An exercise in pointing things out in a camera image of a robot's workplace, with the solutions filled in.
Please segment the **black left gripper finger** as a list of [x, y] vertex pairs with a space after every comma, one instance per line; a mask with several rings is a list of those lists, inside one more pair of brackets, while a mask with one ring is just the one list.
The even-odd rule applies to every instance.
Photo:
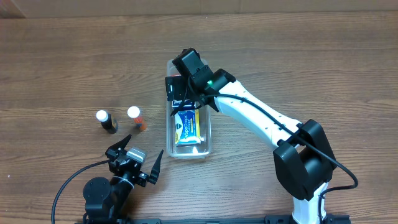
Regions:
[[148, 177], [148, 182], [150, 182], [151, 184], [156, 184], [158, 181], [163, 153], [164, 151], [161, 150], [154, 165], [152, 166], [150, 176]]
[[114, 150], [114, 151], [124, 150], [125, 147], [127, 146], [128, 142], [130, 141], [131, 137], [132, 137], [132, 135], [129, 134], [129, 135], [127, 135], [124, 139], [122, 139], [122, 140], [120, 140], [119, 142], [113, 144], [113, 145], [110, 146], [109, 148], [110, 148], [111, 150]]

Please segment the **white blue plaster box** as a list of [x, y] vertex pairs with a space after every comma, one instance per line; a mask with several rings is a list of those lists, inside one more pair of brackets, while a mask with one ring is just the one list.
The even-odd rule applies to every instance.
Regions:
[[174, 110], [180, 109], [180, 110], [194, 110], [196, 108], [196, 103], [191, 100], [173, 100], [172, 101], [172, 108]]

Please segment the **blue yellow VapoDrops box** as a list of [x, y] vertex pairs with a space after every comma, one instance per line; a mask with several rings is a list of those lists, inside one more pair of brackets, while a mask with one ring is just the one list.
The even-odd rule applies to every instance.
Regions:
[[174, 118], [175, 144], [177, 146], [201, 144], [198, 110], [179, 111]]

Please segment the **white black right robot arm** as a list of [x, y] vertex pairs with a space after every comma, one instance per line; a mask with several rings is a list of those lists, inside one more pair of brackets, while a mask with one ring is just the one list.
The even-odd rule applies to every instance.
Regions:
[[211, 71], [196, 58], [167, 64], [167, 150], [173, 157], [203, 157], [210, 152], [210, 111], [226, 114], [258, 135], [273, 153], [280, 184], [294, 203], [290, 215], [266, 216], [267, 223], [348, 223], [330, 215], [324, 196], [337, 161], [319, 123], [285, 116], [243, 87], [225, 70]]

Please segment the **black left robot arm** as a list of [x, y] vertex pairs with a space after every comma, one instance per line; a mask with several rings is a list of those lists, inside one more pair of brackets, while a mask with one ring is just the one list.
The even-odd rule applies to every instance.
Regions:
[[85, 199], [84, 223], [132, 223], [122, 214], [127, 199], [136, 186], [156, 184], [160, 175], [163, 156], [161, 151], [152, 167], [150, 174], [141, 171], [146, 153], [138, 149], [126, 150], [131, 135], [108, 147], [105, 155], [111, 179], [95, 177], [83, 188]]

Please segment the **clear plastic container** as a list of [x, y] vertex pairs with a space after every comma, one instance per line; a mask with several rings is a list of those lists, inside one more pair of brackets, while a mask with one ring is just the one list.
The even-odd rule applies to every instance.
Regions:
[[[171, 61], [167, 62], [167, 77], [179, 73]], [[195, 108], [199, 111], [201, 144], [177, 146], [175, 144], [175, 118], [180, 110], [174, 110], [166, 99], [166, 148], [170, 156], [178, 159], [204, 158], [211, 152], [211, 115], [206, 107]]]

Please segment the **dark bottle white cap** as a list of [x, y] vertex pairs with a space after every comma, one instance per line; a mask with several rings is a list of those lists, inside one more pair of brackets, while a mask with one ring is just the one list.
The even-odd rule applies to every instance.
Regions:
[[105, 110], [96, 112], [96, 119], [101, 123], [102, 127], [110, 134], [116, 134], [118, 131], [118, 123], [115, 118]]

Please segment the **orange tube white cap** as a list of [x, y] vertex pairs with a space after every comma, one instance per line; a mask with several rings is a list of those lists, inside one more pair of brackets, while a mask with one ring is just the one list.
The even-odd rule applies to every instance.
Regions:
[[136, 126], [141, 131], [145, 131], [147, 129], [146, 122], [141, 114], [140, 109], [137, 106], [129, 107], [127, 110], [127, 115], [134, 120]]

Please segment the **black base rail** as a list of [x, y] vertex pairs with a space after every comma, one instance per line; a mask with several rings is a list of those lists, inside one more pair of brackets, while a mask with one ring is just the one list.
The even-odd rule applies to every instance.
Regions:
[[[158, 218], [137, 219], [130, 218], [121, 219], [114, 222], [98, 222], [98, 223], [127, 223], [127, 224], [293, 224], [296, 223], [292, 215], [267, 215], [264, 218], [222, 218], [222, 219], [185, 219], [185, 220], [161, 220]], [[350, 224], [349, 215], [333, 215], [328, 214], [322, 223], [326, 224]]]

